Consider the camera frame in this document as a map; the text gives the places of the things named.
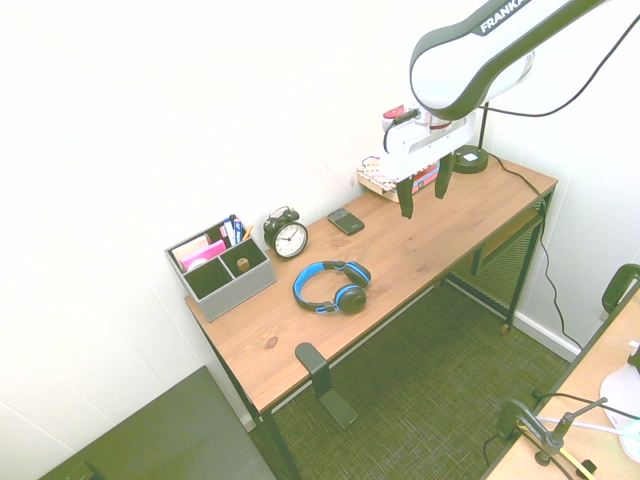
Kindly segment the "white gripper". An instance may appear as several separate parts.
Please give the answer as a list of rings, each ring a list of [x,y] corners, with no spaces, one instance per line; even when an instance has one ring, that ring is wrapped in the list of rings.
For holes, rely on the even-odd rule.
[[[414,211],[412,175],[439,159],[435,196],[444,198],[453,174],[452,152],[471,140],[477,122],[476,112],[445,121],[427,111],[409,111],[384,121],[382,175],[398,182],[397,195],[404,218],[411,219]]]

